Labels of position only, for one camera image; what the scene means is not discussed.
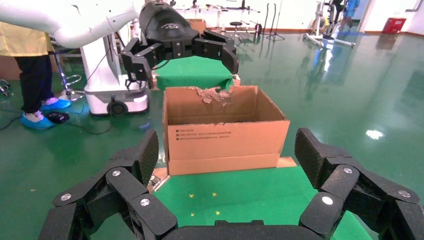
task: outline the open cardboard box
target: open cardboard box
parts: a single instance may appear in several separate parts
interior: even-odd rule
[[[171,176],[275,168],[290,121],[257,86],[169,87],[163,143]]]

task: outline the stool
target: stool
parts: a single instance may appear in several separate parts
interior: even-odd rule
[[[242,41],[242,36],[237,35],[237,29],[239,28],[239,26],[243,25],[242,22],[240,21],[232,21],[229,23],[231,26],[235,27],[235,31],[234,34],[231,34],[230,36],[232,37],[232,39],[234,40],[234,38],[238,38],[240,41]]]
[[[62,85],[65,88],[62,91],[62,94],[60,95],[59,98],[69,100],[71,102],[76,101],[78,99],[81,99],[86,94],[84,92],[84,90],[83,89],[72,89],[72,88],[70,88],[70,86],[72,84],[75,84],[75,83],[78,83],[79,81],[81,81],[81,79],[82,79],[81,75],[75,74],[75,75],[66,77],[64,70],[62,68],[61,61],[59,59],[59,54],[68,53],[68,52],[72,51],[72,49],[64,48],[63,46],[57,46],[57,45],[54,45],[53,47],[54,47],[54,52],[49,52],[49,54],[54,56],[54,60],[56,61],[57,69],[59,69],[59,74],[60,74],[60,77],[62,78]]]
[[[8,92],[8,89],[11,88],[11,85],[8,83],[8,81],[0,79],[0,83],[2,85],[0,85],[0,92],[3,94],[3,96],[5,97],[9,97],[10,92]]]

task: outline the person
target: person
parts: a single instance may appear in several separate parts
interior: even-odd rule
[[[351,29],[354,25],[353,17],[355,15],[355,12],[357,11],[359,4],[361,3],[360,0],[348,0],[347,6],[345,8],[343,21],[341,21],[341,31],[345,28],[345,24],[349,26],[349,29]]]
[[[23,98],[20,122],[33,129],[48,129],[55,124],[42,111],[64,109],[70,101],[57,99],[52,92],[54,51],[50,37],[44,32],[0,22],[0,55],[14,57],[22,73],[19,75]]]

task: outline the black device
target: black device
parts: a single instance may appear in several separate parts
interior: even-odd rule
[[[152,87],[152,68],[165,60],[199,56],[221,60],[232,74],[239,71],[234,40],[210,30],[199,33],[165,2],[147,3],[139,22],[145,40],[133,38],[121,52],[128,73],[127,88],[131,83],[141,87],[142,81]]]
[[[346,211],[358,215],[380,240],[424,240],[424,208],[415,192],[366,170],[346,150],[319,142],[307,128],[298,129],[294,152],[318,190],[298,225],[219,220],[214,226],[178,228],[177,218],[146,188],[159,154],[158,135],[148,130],[137,146],[115,153],[97,175],[57,195],[38,240],[88,240],[116,213],[140,240],[329,240]]]
[[[67,113],[51,111],[45,115],[46,118],[50,120],[50,122],[55,124],[63,124],[69,120],[69,115]]]

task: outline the green mat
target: green mat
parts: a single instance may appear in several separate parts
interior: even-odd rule
[[[173,176],[155,195],[178,218],[178,226],[210,226],[215,220],[297,225],[317,193],[301,167]],[[347,212],[333,240],[370,240]]]
[[[231,72],[221,61],[198,56],[171,60],[156,72],[157,87],[160,90],[186,86],[228,89],[233,84]]]

